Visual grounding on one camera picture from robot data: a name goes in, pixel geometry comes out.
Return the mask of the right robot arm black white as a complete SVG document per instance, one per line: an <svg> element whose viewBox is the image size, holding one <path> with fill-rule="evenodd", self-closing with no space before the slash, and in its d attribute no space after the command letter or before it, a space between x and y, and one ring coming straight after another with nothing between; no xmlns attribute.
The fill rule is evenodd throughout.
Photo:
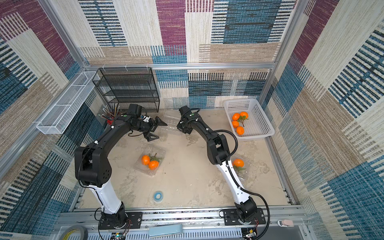
<svg viewBox="0 0 384 240"><path fill-rule="evenodd" d="M258 207L252 198L255 196L260 198L266 207L267 225L269 225L271 214L267 201L262 195L244 189L231 162L231 157L239 146L236 136L228 130L212 130L204 122L199 111L198 108L181 107L177 129L184 134L190 134L195 130L206 141L208 159L219 169L229 185L240 221L247 223L256 217Z"/></svg>

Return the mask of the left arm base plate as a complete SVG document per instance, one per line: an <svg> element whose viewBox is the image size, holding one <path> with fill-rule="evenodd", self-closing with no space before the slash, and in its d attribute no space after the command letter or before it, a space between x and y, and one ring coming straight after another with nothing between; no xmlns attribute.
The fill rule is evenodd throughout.
<svg viewBox="0 0 384 240"><path fill-rule="evenodd" d="M142 224L143 212L127 212L125 216L102 214L99 230L128 230L139 229Z"/></svg>

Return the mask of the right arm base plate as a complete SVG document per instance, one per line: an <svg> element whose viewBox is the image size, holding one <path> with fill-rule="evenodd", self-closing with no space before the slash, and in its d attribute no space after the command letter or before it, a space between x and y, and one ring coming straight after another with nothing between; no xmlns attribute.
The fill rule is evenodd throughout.
<svg viewBox="0 0 384 240"><path fill-rule="evenodd" d="M219 216L224 219L226 226L235 225L265 225L267 223L263 209L257 208L255 211L243 213L240 209L223 209L219 211Z"/></svg>

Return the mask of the orange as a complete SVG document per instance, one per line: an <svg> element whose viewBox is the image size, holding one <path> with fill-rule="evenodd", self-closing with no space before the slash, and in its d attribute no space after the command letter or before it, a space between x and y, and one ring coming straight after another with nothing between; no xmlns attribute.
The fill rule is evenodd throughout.
<svg viewBox="0 0 384 240"><path fill-rule="evenodd" d="M239 118L240 118L240 114L239 113L235 113L234 115L233 115L233 117L232 117L232 120L233 121L238 121L239 120Z"/></svg>
<svg viewBox="0 0 384 240"><path fill-rule="evenodd" d="M242 118L242 120L246 120L246 119L248 119L249 114L247 112L241 112L240 117Z"/></svg>

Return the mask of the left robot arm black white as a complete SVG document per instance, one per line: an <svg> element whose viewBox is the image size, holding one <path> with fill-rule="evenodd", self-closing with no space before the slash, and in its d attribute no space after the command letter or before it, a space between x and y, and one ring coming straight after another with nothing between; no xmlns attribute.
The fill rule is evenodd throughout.
<svg viewBox="0 0 384 240"><path fill-rule="evenodd" d="M156 128L167 125L159 117L143 115L142 110L142 106L130 104L126 112L113 117L112 125L99 138L85 147L78 147L74 153L76 179L97 198L102 210L101 220L116 229L126 225L128 216L110 180L112 167L108 155L127 133L140 132L150 142L159 138L153 134Z"/></svg>

